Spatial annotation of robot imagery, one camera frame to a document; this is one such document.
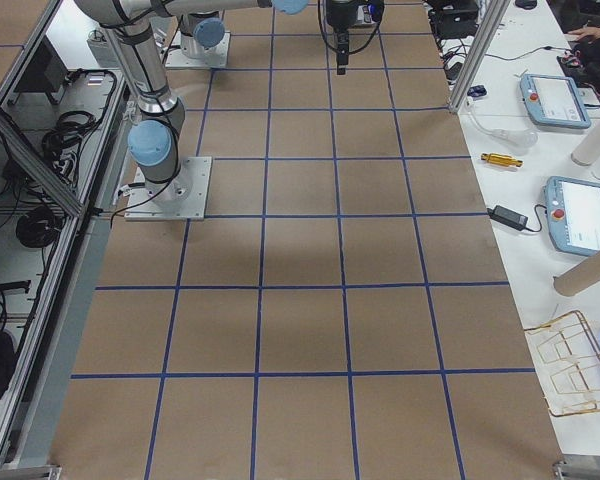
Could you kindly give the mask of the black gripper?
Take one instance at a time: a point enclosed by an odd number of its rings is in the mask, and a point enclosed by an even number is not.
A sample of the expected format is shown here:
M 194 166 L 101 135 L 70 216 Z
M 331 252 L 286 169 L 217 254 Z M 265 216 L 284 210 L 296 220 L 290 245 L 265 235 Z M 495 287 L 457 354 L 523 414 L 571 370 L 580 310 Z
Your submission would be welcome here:
M 364 50 L 371 43 L 379 30 L 384 15 L 385 2 L 383 0 L 325 1 L 324 6 L 326 8 L 326 22 L 333 29 L 337 39 L 344 34 L 348 34 L 349 29 L 354 27 L 358 18 L 359 7 L 367 7 L 369 9 L 371 20 L 375 23 L 375 26 L 367 41 L 359 47 L 359 50 Z M 339 48 L 336 52 L 336 74 L 345 75 L 348 64 L 349 51 L 344 48 Z

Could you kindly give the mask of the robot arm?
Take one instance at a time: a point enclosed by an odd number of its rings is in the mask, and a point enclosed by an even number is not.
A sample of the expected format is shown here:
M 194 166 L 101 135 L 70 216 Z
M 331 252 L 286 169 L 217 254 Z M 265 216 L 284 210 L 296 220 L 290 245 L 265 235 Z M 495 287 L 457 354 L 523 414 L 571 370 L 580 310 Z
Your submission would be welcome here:
M 201 58 L 224 39 L 226 28 L 218 11 L 190 13 L 179 18 L 180 47 L 188 58 Z
M 106 30 L 142 121 L 131 129 L 128 147 L 144 175 L 151 200 L 171 202 L 189 194 L 179 159 L 184 105 L 171 89 L 150 24 L 152 17 L 182 21 L 182 39 L 203 48 L 225 35 L 221 10 L 273 8 L 295 15 L 306 1 L 78 1 L 78 8 Z

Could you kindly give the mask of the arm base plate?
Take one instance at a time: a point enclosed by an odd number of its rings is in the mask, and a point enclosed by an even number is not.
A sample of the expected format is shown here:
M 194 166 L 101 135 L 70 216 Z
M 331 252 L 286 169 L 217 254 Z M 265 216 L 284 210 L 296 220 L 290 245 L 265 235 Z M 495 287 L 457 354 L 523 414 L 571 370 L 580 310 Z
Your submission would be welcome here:
M 161 187 L 149 183 L 149 188 L 132 189 L 130 208 L 123 212 L 129 221 L 196 220 L 205 218 L 212 169 L 211 157 L 181 159 L 180 172 L 165 191 L 150 197 Z
M 204 48 L 195 42 L 185 42 L 185 48 L 182 49 L 181 34 L 176 33 L 165 66 L 172 70 L 224 69 L 228 62 L 229 43 L 230 32 L 227 31 L 214 47 Z

